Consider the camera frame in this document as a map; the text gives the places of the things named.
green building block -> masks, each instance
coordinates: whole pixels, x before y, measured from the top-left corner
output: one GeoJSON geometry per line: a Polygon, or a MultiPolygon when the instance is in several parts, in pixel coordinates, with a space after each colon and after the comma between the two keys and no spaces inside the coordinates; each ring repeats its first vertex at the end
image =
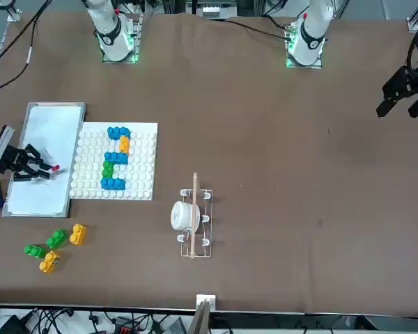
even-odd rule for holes
{"type": "Polygon", "coordinates": [[[55,230],[53,235],[47,239],[47,245],[51,249],[57,249],[67,239],[67,234],[64,230],[55,230]]]}
{"type": "Polygon", "coordinates": [[[102,177],[105,179],[111,179],[113,177],[113,163],[110,161],[104,161],[102,170],[102,177]]]}
{"type": "Polygon", "coordinates": [[[34,246],[34,245],[26,245],[23,248],[23,252],[30,256],[39,257],[39,258],[44,258],[45,255],[47,254],[47,251],[44,248],[39,247],[39,246],[34,246]]]}

brown table surface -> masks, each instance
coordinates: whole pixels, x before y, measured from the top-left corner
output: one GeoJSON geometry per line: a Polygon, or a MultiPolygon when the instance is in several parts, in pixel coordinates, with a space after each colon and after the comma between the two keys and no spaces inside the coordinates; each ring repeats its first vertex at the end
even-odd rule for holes
{"type": "MultiPolygon", "coordinates": [[[[154,201],[0,213],[0,302],[194,308],[204,293],[219,310],[418,315],[418,119],[409,101],[376,116],[405,61],[405,22],[332,22],[323,70],[287,69],[282,41],[190,15],[148,19],[137,65],[101,64],[86,13],[45,13],[38,31],[28,70],[0,91],[0,128],[19,133],[30,101],[157,122],[154,201]],[[181,257],[170,226],[193,172],[215,192],[210,259],[181,257]],[[56,272],[23,254],[75,223],[87,243],[62,248],[56,272]]],[[[28,42],[0,62],[0,84],[28,42]]]]}

whiteboard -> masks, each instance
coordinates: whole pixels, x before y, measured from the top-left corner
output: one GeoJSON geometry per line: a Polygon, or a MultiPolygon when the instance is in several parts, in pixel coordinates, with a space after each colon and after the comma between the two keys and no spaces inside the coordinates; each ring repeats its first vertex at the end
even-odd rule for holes
{"type": "Polygon", "coordinates": [[[30,103],[20,137],[20,148],[27,144],[39,151],[49,165],[60,170],[50,180],[42,178],[14,182],[8,188],[4,216],[68,215],[68,185],[79,129],[84,119],[84,103],[30,103]]]}

white bracket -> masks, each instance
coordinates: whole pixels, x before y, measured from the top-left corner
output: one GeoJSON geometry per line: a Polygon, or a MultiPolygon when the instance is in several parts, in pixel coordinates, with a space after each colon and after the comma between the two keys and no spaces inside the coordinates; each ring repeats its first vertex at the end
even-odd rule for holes
{"type": "Polygon", "coordinates": [[[214,294],[197,294],[196,295],[196,309],[198,308],[198,305],[200,303],[203,303],[205,301],[209,302],[209,311],[215,312],[215,295],[214,294]]]}

wooden stick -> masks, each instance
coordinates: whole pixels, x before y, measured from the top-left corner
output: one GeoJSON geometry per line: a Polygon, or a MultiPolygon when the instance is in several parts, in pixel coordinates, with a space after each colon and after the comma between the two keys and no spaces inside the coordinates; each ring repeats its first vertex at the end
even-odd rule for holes
{"type": "Polygon", "coordinates": [[[190,257],[193,259],[195,257],[195,220],[196,220],[196,185],[198,177],[194,173],[194,186],[192,189],[192,235],[190,239],[190,257]]]}

